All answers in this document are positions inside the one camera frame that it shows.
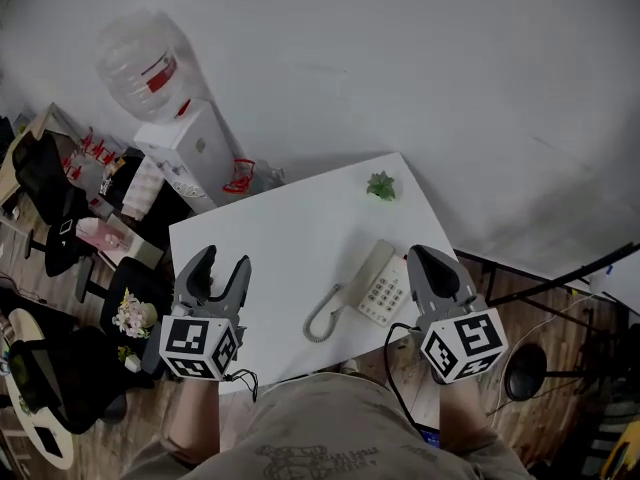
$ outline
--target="red label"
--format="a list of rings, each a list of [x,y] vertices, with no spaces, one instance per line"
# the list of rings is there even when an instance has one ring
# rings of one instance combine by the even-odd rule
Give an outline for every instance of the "red label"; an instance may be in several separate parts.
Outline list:
[[[149,79],[149,81],[147,81],[149,90],[151,92],[158,92],[160,89],[162,89],[164,87],[164,84],[171,80],[171,77],[176,72],[177,67],[178,63],[176,62],[175,57],[171,57],[171,59],[168,60],[168,64],[166,65],[166,67],[153,78]]]

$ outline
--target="flower bouquet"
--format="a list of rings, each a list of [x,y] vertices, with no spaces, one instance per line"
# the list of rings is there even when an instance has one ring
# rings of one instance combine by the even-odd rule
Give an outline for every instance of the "flower bouquet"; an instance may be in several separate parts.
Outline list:
[[[111,319],[120,332],[130,338],[148,338],[149,328],[158,320],[158,312],[153,304],[140,302],[129,288],[125,288],[124,298],[118,306],[118,313]]]

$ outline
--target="wooden floor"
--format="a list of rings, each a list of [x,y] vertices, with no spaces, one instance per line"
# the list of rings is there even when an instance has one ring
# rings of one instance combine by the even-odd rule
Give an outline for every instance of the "wooden floor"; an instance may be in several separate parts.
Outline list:
[[[35,214],[31,203],[25,199],[21,201],[20,208],[20,226],[25,229],[35,228],[36,237],[44,241],[46,226]],[[80,304],[74,298],[77,265],[61,276],[49,278],[44,272],[44,257],[40,252],[34,251],[28,260],[22,258],[22,237],[2,226],[0,243],[0,271],[11,276],[24,293],[37,294],[46,299],[52,307],[77,316],[83,325],[98,324],[102,301],[88,295],[85,303]],[[478,291],[483,293],[486,290],[488,275],[483,275],[479,263],[467,260],[462,262],[470,270]],[[94,281],[108,286],[110,277],[111,271],[106,265],[96,265]],[[499,271],[493,295],[506,295],[535,284],[535,281],[527,278]],[[570,295],[566,290],[556,289],[543,294],[537,300],[562,310],[580,298]],[[587,307],[595,309],[595,324],[598,327],[613,327],[615,310],[606,302],[593,299],[583,301],[572,307],[568,314],[586,321],[583,310]],[[549,318],[548,314],[523,303],[503,305],[499,312],[512,345],[534,325]],[[542,345],[547,352],[549,369],[562,370],[574,368],[584,339],[584,328],[556,318],[532,333],[526,341]],[[412,415],[418,422],[438,426],[438,387],[431,379],[428,363],[420,359],[409,338],[400,340],[390,350],[394,379]],[[358,359],[363,373],[386,381],[381,349]],[[506,357],[502,364],[480,379],[483,402],[488,413],[496,408],[498,399],[501,403],[507,401],[506,395],[501,394],[500,386],[500,376],[505,362]],[[566,379],[548,379],[540,393],[562,386],[566,382]],[[579,396],[574,394],[574,390],[579,385],[575,383],[528,402],[510,403],[495,414],[494,427],[525,464],[537,459],[551,458],[562,443],[575,415]],[[1,380],[0,390],[6,391]],[[135,453],[161,432],[163,420],[165,416],[170,415],[172,402],[175,401],[178,391],[179,386],[164,380],[153,390],[128,393],[129,410],[121,424],[109,426],[98,422],[89,432],[75,438],[77,456],[74,466],[69,471],[56,470],[45,461],[34,459],[29,466],[32,478],[118,478]],[[247,391],[221,397],[220,425],[223,449],[233,446],[238,429],[251,406]],[[11,409],[1,411],[0,425],[3,428],[15,428],[18,425]],[[33,450],[32,455],[37,455],[37,452]]]

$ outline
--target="round table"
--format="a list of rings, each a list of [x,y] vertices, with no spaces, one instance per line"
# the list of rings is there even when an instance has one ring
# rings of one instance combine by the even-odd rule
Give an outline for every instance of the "round table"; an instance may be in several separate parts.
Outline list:
[[[16,333],[17,340],[33,341],[44,339],[40,327],[38,327],[34,318],[24,309],[13,310],[9,315],[9,322]],[[4,351],[6,352],[7,350],[8,348],[5,343]],[[18,386],[16,386],[13,377],[9,374],[4,378],[7,382],[11,403],[18,416],[18,420],[20,420],[20,424],[33,443],[33,446],[55,467],[59,469],[69,469],[73,464],[74,455],[72,434],[60,424],[47,407],[40,409],[35,414],[27,414],[24,412],[20,405],[22,396],[20,395],[20,391],[18,391]],[[44,427],[51,431],[62,457],[53,455],[45,450],[35,427]]]

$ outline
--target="telephone handset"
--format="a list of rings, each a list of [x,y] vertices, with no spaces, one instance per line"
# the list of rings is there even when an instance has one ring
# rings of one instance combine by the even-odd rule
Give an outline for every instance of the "telephone handset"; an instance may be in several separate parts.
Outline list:
[[[395,249],[384,240],[378,240],[350,283],[336,284],[309,314],[302,326],[304,336],[314,343],[325,341],[335,329],[345,306],[350,306],[381,326],[386,326],[409,293],[409,275],[406,261],[395,254]],[[311,323],[327,303],[337,298],[342,306],[331,312],[329,326],[324,334],[311,332]]]

